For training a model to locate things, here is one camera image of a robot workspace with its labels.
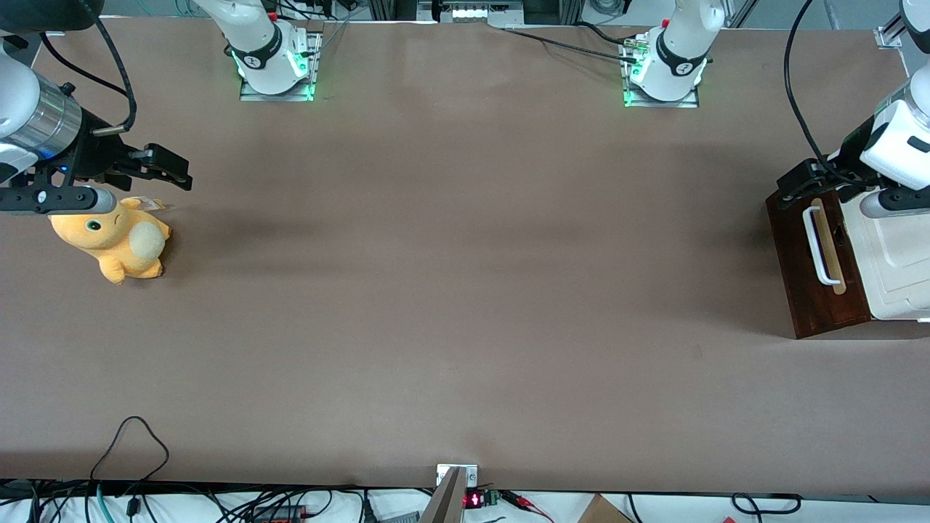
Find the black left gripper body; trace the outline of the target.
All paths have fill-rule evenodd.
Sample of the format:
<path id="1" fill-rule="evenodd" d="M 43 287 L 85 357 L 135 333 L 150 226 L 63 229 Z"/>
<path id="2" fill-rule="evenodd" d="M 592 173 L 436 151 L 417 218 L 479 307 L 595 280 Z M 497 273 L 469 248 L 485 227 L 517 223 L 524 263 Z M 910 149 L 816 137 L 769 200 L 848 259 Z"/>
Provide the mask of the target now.
<path id="1" fill-rule="evenodd" d="M 860 159 L 861 153 L 869 145 L 874 123 L 875 116 L 871 115 L 846 136 L 840 148 L 828 159 L 837 171 L 830 191 L 873 192 L 894 187 L 893 182 L 887 182 L 876 169 Z"/>

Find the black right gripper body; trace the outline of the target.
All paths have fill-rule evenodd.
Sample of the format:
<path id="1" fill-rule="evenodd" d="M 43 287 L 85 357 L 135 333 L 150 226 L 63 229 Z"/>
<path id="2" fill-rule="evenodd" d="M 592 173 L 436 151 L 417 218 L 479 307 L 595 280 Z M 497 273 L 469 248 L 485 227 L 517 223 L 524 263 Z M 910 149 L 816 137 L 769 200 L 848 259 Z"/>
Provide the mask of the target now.
<path id="1" fill-rule="evenodd" d="M 133 179 L 149 179 L 150 173 L 133 154 L 138 149 L 126 145 L 120 136 L 93 135 L 107 128 L 106 122 L 89 110 L 81 110 L 82 121 L 72 145 L 50 160 L 41 160 L 31 169 L 31 182 L 48 182 L 70 187 L 77 182 L 96 182 L 120 190 L 131 189 Z"/>

